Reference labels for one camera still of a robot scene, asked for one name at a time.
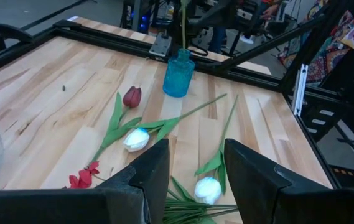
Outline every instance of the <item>white metal bracket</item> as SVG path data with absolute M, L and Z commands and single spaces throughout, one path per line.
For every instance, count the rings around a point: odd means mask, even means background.
M 301 116 L 302 104 L 304 102 L 305 84 L 307 83 L 308 65 L 301 65 L 297 72 L 296 85 L 294 87 L 293 104 L 291 110 L 294 115 Z

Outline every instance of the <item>wood grain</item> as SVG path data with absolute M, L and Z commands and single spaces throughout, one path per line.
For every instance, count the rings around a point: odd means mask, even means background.
M 95 21 L 79 18 L 77 22 L 137 40 L 154 40 Z M 225 59 L 217 54 L 210 57 Z M 250 63 L 242 66 L 267 70 Z M 68 186 L 68 175 L 87 165 L 105 135 L 116 93 L 123 95 L 132 85 L 142 88 L 142 101 L 125 121 L 137 116 L 143 122 L 179 116 L 228 94 L 182 120 L 169 136 L 170 172 L 191 194 L 198 180 L 194 172 L 217 149 L 236 95 L 239 100 L 227 138 L 331 187 L 281 94 L 195 72 L 187 96 L 171 98 L 162 91 L 165 68 L 163 63 L 57 37 L 0 69 L 0 134 L 5 147 L 0 189 Z M 101 178 L 111 177 L 142 153 L 129 154 L 122 141 L 100 157 Z M 228 186 L 220 203 L 234 202 Z M 217 222 L 241 220 L 235 213 Z

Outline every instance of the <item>blue glass vase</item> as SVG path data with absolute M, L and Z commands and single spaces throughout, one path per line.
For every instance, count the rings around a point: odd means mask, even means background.
M 189 56 L 189 50 L 179 49 L 178 57 L 169 60 L 163 83 L 163 91 L 167 95 L 183 97 L 187 94 L 195 68 L 195 63 L 189 60 Z

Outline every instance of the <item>white tulip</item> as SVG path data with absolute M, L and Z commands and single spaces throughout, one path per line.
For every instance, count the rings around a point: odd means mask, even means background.
M 145 129 L 137 128 L 126 137 L 123 144 L 129 152 L 135 152 L 146 146 L 149 137 Z
M 213 177 L 199 180 L 195 188 L 195 198 L 198 202 L 213 205 L 221 196 L 221 184 Z

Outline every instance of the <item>red petal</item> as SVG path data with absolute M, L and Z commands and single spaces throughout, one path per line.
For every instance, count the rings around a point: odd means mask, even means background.
M 91 186 L 92 184 L 92 177 L 91 177 L 91 172 L 88 170 L 80 170 L 78 171 L 78 175 L 80 176 L 81 181 L 84 183 L 88 184 L 88 186 Z
M 130 108 L 135 108 L 139 105 L 141 102 L 141 95 L 142 95 L 142 90 L 141 88 L 135 89 L 133 92 L 133 96 L 131 97 L 131 101 L 129 104 Z
M 85 188 L 89 188 L 91 186 L 91 184 L 85 183 L 84 181 L 82 181 L 81 179 L 78 181 L 78 187 L 79 189 L 85 189 Z
M 90 170 L 90 171 L 91 171 L 91 174 L 99 174 L 100 173 L 100 171 L 97 170 L 97 169 L 93 169 L 93 170 Z
M 78 179 L 75 175 L 69 175 L 70 188 L 78 188 Z
M 123 104 L 129 106 L 133 97 L 135 86 L 132 86 L 123 97 Z
M 100 162 L 99 161 L 94 161 L 88 166 L 88 170 L 92 171 L 95 168 L 97 168 L 98 166 L 100 166 Z

